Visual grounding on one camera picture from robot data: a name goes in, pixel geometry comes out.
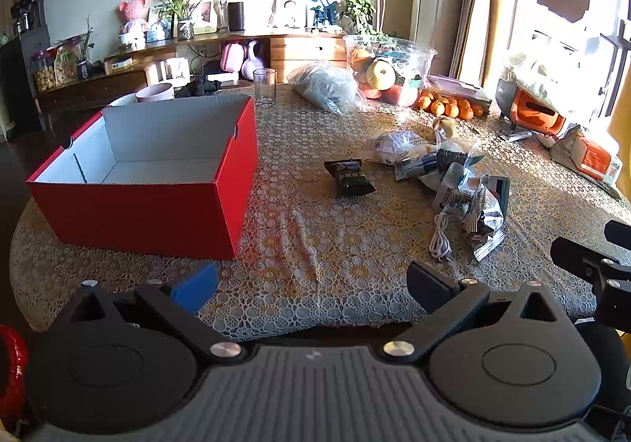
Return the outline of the pile of mandarins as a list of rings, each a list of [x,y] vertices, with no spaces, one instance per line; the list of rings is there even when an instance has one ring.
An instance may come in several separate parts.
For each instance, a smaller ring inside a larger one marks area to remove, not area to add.
[[[415,107],[434,116],[447,116],[462,120],[472,120],[489,114],[490,107],[481,101],[464,97],[449,96],[421,90],[417,96]]]

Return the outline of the lace tablecloth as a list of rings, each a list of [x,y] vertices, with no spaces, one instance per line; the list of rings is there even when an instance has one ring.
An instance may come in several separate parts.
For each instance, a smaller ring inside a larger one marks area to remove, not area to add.
[[[372,194],[340,198],[324,164],[352,158],[372,136],[397,129],[432,134],[425,112],[374,102],[337,116],[319,110],[289,87],[257,107],[259,166],[239,255],[219,261],[215,297],[203,322],[234,339],[308,329],[319,324],[411,321],[420,309],[405,289],[412,261],[429,262],[433,194],[416,181],[398,182],[383,165],[366,163]],[[547,285],[569,315],[592,315],[589,287],[555,267],[553,240],[564,237],[628,261],[607,243],[604,225],[628,222],[630,205],[553,162],[535,140],[508,143],[495,116],[460,122],[462,140],[482,153],[478,174],[510,181],[505,241],[476,261],[458,227],[452,256],[441,270],[512,290],[530,279]],[[199,259],[88,249],[61,243],[35,202],[21,213],[9,250],[9,279],[32,329],[44,331],[76,287],[96,279],[112,291],[149,279],[168,282],[202,267]]]

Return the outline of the clear bag dark contents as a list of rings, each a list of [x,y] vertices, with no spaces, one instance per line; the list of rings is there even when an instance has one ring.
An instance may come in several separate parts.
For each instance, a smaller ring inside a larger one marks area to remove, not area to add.
[[[296,68],[288,83],[304,99],[319,109],[337,115],[362,112],[366,99],[353,74],[330,63],[318,62]]]

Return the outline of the wooden tv sideboard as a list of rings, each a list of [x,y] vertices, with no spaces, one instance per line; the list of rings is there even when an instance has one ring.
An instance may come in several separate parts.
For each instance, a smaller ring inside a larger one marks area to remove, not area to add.
[[[225,45],[232,42],[246,45],[250,41],[256,43],[263,64],[277,71],[277,80],[281,83],[289,72],[306,63],[324,60],[337,67],[347,66],[345,44],[340,35],[305,30],[206,34],[189,41],[170,39],[148,43],[138,51],[118,51],[103,60],[103,74],[38,94],[35,105],[42,116],[103,107],[142,86],[165,81],[171,74],[170,60],[173,58],[185,58],[190,74],[195,77],[208,62],[214,68],[218,67]]]

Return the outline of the black snack packet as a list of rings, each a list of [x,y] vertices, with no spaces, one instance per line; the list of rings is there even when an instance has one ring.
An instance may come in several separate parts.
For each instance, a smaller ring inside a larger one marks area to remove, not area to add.
[[[335,180],[336,191],[340,197],[365,196],[375,191],[362,170],[361,159],[326,161],[325,169]]]

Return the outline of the black cloth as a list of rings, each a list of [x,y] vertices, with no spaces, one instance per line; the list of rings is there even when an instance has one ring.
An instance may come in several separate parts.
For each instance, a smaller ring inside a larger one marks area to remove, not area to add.
[[[174,96],[176,98],[206,97],[214,95],[219,89],[221,89],[221,81],[211,81],[203,77],[202,79],[192,80],[181,87],[174,93]]]

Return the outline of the white tube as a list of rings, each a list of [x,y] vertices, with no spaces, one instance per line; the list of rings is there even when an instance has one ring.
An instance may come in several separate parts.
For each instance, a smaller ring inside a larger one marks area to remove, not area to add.
[[[499,137],[506,142],[518,142],[519,140],[528,140],[534,133],[529,130],[521,129],[502,129],[499,131]]]

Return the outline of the silver foil snack packet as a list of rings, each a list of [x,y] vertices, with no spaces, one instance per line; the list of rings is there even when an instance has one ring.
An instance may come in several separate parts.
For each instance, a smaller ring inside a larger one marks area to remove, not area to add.
[[[450,222],[460,227],[478,262],[505,240],[505,211],[491,191],[489,175],[475,177],[464,166],[451,164],[434,196],[432,208],[434,232],[429,252],[438,261],[449,260],[452,255],[447,235]]]

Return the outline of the pink plush toy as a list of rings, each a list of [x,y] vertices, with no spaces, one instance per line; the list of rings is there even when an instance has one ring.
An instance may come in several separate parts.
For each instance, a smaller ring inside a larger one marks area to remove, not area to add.
[[[119,12],[124,19],[120,29],[120,44],[128,50],[142,50],[146,44],[147,0],[130,0],[119,5]]]

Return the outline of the white purple bread packet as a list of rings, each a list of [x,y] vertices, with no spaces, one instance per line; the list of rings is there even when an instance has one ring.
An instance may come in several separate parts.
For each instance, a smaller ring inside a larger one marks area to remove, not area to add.
[[[381,133],[366,140],[357,151],[358,158],[395,165],[406,159],[422,158],[433,154],[436,146],[410,130]]]

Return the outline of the orange white box in bag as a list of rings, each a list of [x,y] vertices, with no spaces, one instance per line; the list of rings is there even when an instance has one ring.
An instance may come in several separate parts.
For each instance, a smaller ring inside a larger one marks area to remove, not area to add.
[[[617,180],[622,171],[618,144],[606,132],[588,131],[581,125],[569,129],[551,148],[551,159],[592,180],[617,200],[622,192]]]

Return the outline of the clear drinking glass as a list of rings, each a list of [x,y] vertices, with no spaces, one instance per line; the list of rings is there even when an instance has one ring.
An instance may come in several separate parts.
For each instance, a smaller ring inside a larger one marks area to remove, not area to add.
[[[276,101],[277,74],[272,68],[260,68],[254,70],[254,96],[264,105],[273,104]]]

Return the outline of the red cardboard box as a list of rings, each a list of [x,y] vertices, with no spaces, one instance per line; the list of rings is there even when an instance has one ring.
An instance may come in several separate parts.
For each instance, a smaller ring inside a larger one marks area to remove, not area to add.
[[[254,98],[190,97],[105,107],[27,184],[64,243],[231,259],[257,166]]]

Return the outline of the orange grey appliance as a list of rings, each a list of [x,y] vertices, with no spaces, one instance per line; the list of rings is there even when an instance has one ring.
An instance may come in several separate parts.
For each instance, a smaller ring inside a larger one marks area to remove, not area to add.
[[[566,119],[536,100],[514,83],[499,79],[495,99],[502,115],[511,125],[557,137],[565,128]]]

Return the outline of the red apple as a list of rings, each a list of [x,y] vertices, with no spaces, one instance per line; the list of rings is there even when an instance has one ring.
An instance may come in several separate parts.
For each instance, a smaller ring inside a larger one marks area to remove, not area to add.
[[[410,85],[395,84],[381,92],[379,100],[396,107],[411,107],[418,97],[418,88]]]

